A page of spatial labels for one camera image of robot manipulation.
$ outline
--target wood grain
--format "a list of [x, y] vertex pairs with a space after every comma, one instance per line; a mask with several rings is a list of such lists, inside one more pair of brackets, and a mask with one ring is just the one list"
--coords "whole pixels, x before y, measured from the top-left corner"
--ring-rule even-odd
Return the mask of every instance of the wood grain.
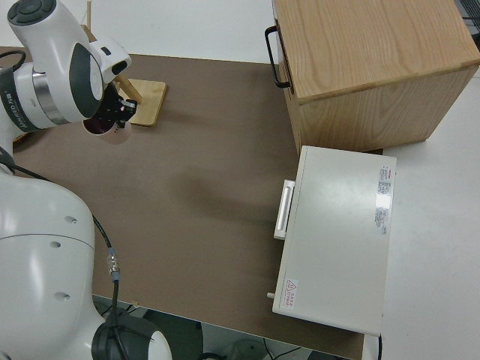
[[119, 86], [120, 89], [124, 91], [124, 93], [130, 98], [135, 100], [138, 104], [143, 104], [143, 96], [138, 92], [135, 88], [135, 85], [122, 73], [117, 75], [114, 79]]
[[92, 32], [90, 31], [90, 28], [87, 25], [80, 25], [80, 26], [82, 27], [83, 31], [86, 33], [88, 41], [90, 41], [91, 43], [93, 43], [94, 41], [97, 41], [97, 38], [95, 37], [95, 35], [92, 34]]
[[[288, 72], [288, 64], [285, 59], [285, 54], [282, 51], [281, 40], [279, 34], [277, 35], [277, 49], [278, 49], [278, 73], [280, 80], [282, 82], [289, 81], [291, 83], [290, 75]], [[290, 124], [292, 125], [293, 138], [295, 140], [295, 147], [297, 148], [297, 153], [300, 155], [301, 137], [300, 137], [300, 113], [299, 113], [299, 103], [296, 96], [293, 94], [293, 88], [285, 88], [283, 90], [285, 95], [286, 107], [288, 109]]]
[[301, 146], [364, 152], [422, 141], [432, 134], [477, 69], [472, 66], [311, 101], [300, 105], [300, 116], [290, 113], [291, 120], [298, 122]]
[[274, 0], [299, 103], [480, 64], [452, 0]]
[[[130, 79], [135, 89], [142, 93], [142, 103], [136, 108], [136, 114], [130, 119], [132, 125], [154, 126], [157, 123], [160, 108], [164, 100], [167, 85], [165, 82]], [[128, 98], [124, 89], [119, 94]]]
[[92, 30], [92, 0], [87, 0], [87, 28]]

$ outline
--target white wall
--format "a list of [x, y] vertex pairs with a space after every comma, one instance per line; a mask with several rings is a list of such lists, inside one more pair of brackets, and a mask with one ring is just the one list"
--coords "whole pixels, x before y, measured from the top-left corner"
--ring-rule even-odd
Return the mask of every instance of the white wall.
[[[18, 46], [0, 1], [0, 45]], [[81, 21], [86, 0], [63, 0]], [[129, 53], [269, 62], [263, 32], [273, 25], [271, 0], [92, 0], [92, 31]], [[275, 39], [272, 36], [274, 53]]]

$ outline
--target brown table surface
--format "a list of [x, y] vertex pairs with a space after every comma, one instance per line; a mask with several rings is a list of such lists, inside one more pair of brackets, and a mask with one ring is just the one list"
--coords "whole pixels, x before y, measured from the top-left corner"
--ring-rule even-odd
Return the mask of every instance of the brown table surface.
[[[120, 259], [120, 300], [360, 359], [363, 335], [272, 313], [266, 298], [283, 247], [273, 239], [282, 184], [298, 165], [270, 65], [134, 55], [126, 75], [167, 84], [155, 127], [110, 145], [69, 124], [15, 154], [100, 219]], [[111, 297], [106, 256], [97, 234], [93, 292]]]

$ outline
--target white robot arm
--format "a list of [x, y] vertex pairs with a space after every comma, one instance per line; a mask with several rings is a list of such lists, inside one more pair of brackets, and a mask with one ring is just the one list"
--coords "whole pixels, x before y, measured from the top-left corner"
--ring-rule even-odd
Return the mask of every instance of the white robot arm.
[[[20, 0], [8, 21], [33, 62], [23, 64], [23, 56], [0, 68], [0, 359], [171, 359], [151, 323], [122, 311], [105, 321], [95, 310], [86, 204], [48, 181], [12, 175], [20, 134], [90, 118], [100, 127], [121, 124], [133, 115], [136, 104], [109, 85], [130, 56], [112, 39], [89, 43], [56, 0]], [[111, 271], [118, 285], [115, 263]]]

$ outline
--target wooden post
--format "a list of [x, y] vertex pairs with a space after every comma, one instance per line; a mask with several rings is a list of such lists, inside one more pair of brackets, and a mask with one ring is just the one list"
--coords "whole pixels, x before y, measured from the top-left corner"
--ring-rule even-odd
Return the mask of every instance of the wooden post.
[[87, 28], [92, 30], [92, 0], [87, 0]]

